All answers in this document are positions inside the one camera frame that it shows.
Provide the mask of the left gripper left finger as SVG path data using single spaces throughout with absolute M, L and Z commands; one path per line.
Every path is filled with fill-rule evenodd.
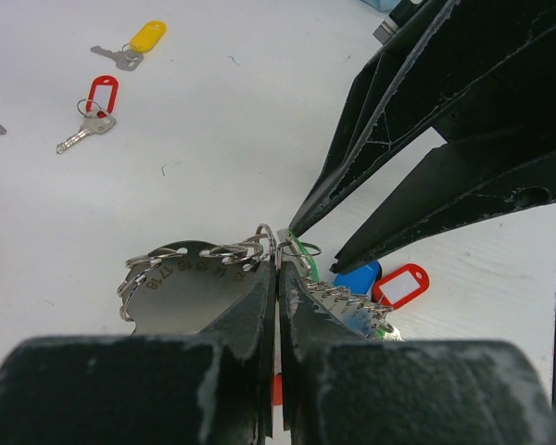
M 276 271 L 195 335 L 35 337 L 0 366 L 0 444 L 261 444 Z

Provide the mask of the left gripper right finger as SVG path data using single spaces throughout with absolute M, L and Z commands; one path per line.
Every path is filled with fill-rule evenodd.
M 284 423 L 296 444 L 556 444 L 537 372 L 503 341 L 364 339 L 282 264 Z

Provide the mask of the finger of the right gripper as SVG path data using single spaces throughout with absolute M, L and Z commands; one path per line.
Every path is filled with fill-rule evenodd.
M 348 273 L 416 241 L 556 203 L 556 134 L 496 133 L 432 149 L 336 254 Z
M 357 75 L 302 235 L 424 130 L 447 141 L 556 125 L 556 1 L 424 1 Z

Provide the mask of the green key tag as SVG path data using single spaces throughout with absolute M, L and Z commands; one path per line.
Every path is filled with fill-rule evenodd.
M 309 243 L 303 243 L 288 229 L 277 232 L 278 253 L 281 262 L 292 262 L 298 274 L 311 282 L 319 282 L 319 272 L 314 257 L 322 253 L 321 249 Z

